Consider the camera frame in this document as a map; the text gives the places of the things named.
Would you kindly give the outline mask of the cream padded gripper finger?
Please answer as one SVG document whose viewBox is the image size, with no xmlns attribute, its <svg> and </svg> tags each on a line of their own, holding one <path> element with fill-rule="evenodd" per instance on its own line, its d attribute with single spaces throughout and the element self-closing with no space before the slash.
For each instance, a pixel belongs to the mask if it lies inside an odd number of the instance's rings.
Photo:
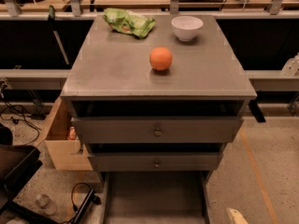
<svg viewBox="0 0 299 224">
<path fill-rule="evenodd" d="M 231 224 L 249 224 L 238 210 L 234 208 L 228 208 L 227 213 Z"/>
</svg>

